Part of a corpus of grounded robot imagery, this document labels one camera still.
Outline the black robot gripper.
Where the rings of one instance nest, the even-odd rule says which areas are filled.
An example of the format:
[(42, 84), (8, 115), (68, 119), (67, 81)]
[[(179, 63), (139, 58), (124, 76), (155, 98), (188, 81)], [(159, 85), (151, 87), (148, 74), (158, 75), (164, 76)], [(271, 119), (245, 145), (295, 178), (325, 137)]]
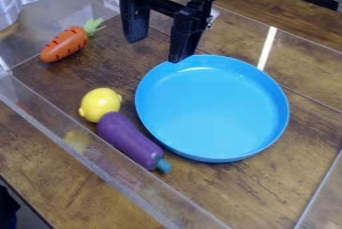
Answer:
[(122, 25), (127, 41), (135, 43), (147, 37), (150, 9), (170, 17), (174, 16), (168, 61), (180, 62), (194, 54), (198, 47), (206, 29), (202, 20), (215, 20), (219, 15), (219, 12), (213, 8), (214, 1), (120, 0)]

